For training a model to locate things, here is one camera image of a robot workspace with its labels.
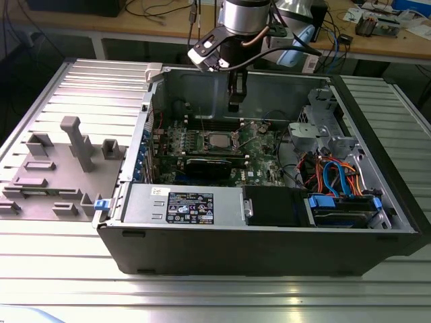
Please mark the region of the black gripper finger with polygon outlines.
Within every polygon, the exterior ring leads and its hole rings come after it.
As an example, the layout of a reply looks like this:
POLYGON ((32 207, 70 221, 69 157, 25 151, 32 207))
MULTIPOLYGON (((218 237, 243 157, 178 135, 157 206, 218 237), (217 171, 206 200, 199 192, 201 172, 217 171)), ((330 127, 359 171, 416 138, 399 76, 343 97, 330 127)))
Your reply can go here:
POLYGON ((248 71, 246 69, 238 69, 229 72, 228 79, 228 111, 238 112, 239 106, 243 103, 247 95, 246 81, 248 71))

